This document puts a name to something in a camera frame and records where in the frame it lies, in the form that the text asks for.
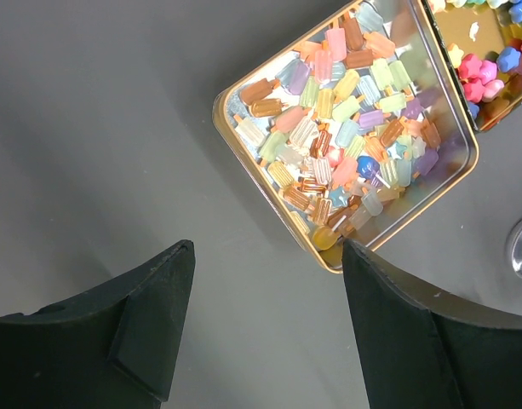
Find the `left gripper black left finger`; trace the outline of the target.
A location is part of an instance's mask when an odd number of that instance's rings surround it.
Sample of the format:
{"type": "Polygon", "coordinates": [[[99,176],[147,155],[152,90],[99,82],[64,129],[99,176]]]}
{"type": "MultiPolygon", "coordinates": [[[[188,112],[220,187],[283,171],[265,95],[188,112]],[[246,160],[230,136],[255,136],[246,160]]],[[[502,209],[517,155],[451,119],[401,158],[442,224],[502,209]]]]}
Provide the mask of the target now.
{"type": "Polygon", "coordinates": [[[0,408],[159,408],[169,399],[196,257],[183,239],[33,314],[0,317],[0,408]]]}

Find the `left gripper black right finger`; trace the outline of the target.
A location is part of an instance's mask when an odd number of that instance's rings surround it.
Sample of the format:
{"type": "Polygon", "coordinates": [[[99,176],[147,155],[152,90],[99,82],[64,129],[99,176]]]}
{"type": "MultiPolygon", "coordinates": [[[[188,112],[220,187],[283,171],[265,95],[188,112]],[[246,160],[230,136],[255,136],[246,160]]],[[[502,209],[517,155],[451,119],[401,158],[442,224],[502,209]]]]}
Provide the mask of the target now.
{"type": "Polygon", "coordinates": [[[522,316],[444,291],[358,242],[342,271],[372,408],[522,408],[522,316]]]}

